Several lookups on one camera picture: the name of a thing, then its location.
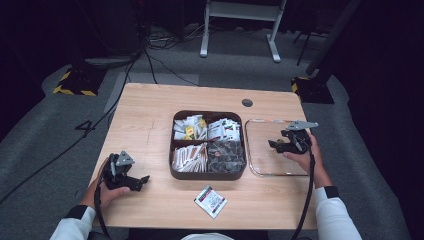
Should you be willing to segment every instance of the black wristband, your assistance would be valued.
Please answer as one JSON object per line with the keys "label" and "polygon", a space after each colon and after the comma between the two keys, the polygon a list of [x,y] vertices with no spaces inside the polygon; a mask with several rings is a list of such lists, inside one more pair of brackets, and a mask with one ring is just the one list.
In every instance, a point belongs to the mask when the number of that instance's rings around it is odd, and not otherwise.
{"label": "black wristband", "polygon": [[69,210],[68,214],[64,218],[75,218],[75,219],[82,219],[84,216],[85,210],[87,209],[87,206],[85,205],[77,205],[73,207],[71,210]]}
{"label": "black wristband", "polygon": [[325,193],[327,194],[327,198],[336,198],[339,197],[339,191],[335,186],[327,186],[324,187]]}

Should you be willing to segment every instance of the hazard tape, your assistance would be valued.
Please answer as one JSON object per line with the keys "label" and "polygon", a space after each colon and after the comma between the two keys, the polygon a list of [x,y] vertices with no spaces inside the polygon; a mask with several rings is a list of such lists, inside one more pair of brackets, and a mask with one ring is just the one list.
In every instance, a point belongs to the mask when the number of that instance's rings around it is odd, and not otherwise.
{"label": "hazard tape", "polygon": [[299,97],[299,99],[300,99],[300,93],[299,93],[299,88],[297,87],[297,82],[308,81],[308,80],[311,80],[311,79],[308,77],[294,77],[291,80],[292,91]]}
{"label": "hazard tape", "polygon": [[90,90],[90,88],[93,88],[93,86],[81,86],[81,85],[84,85],[84,82],[75,82],[75,81],[78,81],[78,80],[72,79],[72,68],[68,68],[66,73],[63,74],[56,88],[53,89],[53,93],[97,96],[98,94],[97,89],[95,91]]}

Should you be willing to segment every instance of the person's right hand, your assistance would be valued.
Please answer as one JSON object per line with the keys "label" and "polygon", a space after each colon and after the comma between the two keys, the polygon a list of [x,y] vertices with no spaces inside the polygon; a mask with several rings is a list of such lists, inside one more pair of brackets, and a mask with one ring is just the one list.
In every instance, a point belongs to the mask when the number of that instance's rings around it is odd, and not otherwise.
{"label": "person's right hand", "polygon": [[[311,139],[311,150],[312,150],[312,154],[315,157],[315,167],[320,167],[322,166],[322,155],[321,155],[321,150],[319,149],[318,143],[316,138],[314,137],[314,135],[312,135],[311,133],[308,133],[309,138]],[[295,153],[291,153],[291,152],[283,152],[283,156],[293,160],[295,162],[297,162],[300,167],[305,170],[308,174],[310,173],[310,156],[309,156],[309,151],[304,153],[304,154],[295,154]]]}
{"label": "person's right hand", "polygon": [[[324,165],[322,163],[322,154],[321,150],[319,149],[318,142],[314,135],[311,133],[308,133],[309,138],[311,139],[311,149],[312,154],[315,158],[315,168],[314,168],[314,183],[315,188],[325,187],[325,186],[332,186],[333,183],[331,182],[330,177],[327,174],[327,171],[325,171]],[[310,174],[310,155],[309,151],[304,154],[295,154],[291,152],[283,152],[283,156],[297,162],[299,166],[305,170],[308,174]]]}

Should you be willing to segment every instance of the condiment packet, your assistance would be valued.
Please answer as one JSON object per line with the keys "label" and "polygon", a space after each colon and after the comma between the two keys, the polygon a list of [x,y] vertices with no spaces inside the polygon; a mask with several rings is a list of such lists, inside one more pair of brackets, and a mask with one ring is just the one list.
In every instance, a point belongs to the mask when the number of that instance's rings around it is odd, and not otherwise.
{"label": "condiment packet", "polygon": [[210,141],[240,141],[240,124],[231,119],[222,118],[208,125]]}
{"label": "condiment packet", "polygon": [[175,148],[172,168],[178,172],[206,172],[208,156],[207,143]]}
{"label": "condiment packet", "polygon": [[205,210],[212,218],[216,218],[218,213],[227,204],[227,199],[219,195],[211,186],[206,187],[194,199],[203,210]]}
{"label": "condiment packet", "polygon": [[205,140],[206,128],[206,121],[202,115],[193,115],[183,120],[174,120],[174,140]]}

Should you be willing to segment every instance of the white sleeve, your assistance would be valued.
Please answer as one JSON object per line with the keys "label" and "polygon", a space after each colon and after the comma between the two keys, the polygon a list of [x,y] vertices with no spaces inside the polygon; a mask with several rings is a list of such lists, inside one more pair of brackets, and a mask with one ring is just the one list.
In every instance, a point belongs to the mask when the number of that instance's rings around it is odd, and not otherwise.
{"label": "white sleeve", "polygon": [[315,189],[320,240],[362,239],[334,186]]}
{"label": "white sleeve", "polygon": [[59,222],[50,240],[87,239],[92,229],[96,211],[91,207],[78,205]]}

